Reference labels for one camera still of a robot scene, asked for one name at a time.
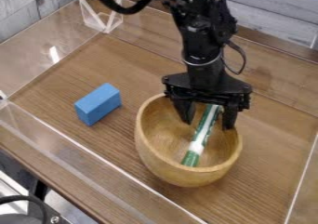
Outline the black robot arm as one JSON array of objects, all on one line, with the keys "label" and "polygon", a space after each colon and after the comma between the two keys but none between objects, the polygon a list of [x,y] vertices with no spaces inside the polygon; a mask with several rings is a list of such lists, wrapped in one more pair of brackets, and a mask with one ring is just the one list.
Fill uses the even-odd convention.
[{"label": "black robot arm", "polygon": [[[142,11],[154,0],[135,0],[131,7],[115,0],[99,0],[122,15]],[[235,126],[238,114],[250,108],[253,87],[237,76],[241,69],[231,69],[223,49],[242,48],[231,41],[238,32],[238,20],[231,15],[227,0],[157,0],[169,9],[183,40],[182,59],[186,71],[162,78],[166,96],[185,123],[191,123],[195,104],[209,103],[223,107],[222,127]]]}]

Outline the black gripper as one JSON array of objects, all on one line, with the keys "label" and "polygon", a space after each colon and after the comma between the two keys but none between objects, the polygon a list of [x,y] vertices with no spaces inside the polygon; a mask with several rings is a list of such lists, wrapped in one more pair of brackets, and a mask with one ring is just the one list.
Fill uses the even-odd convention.
[{"label": "black gripper", "polygon": [[239,111],[250,108],[253,88],[227,73],[222,56],[203,64],[186,62],[186,72],[166,75],[162,83],[165,94],[189,125],[195,115],[195,102],[223,106],[223,130],[234,128]]}]

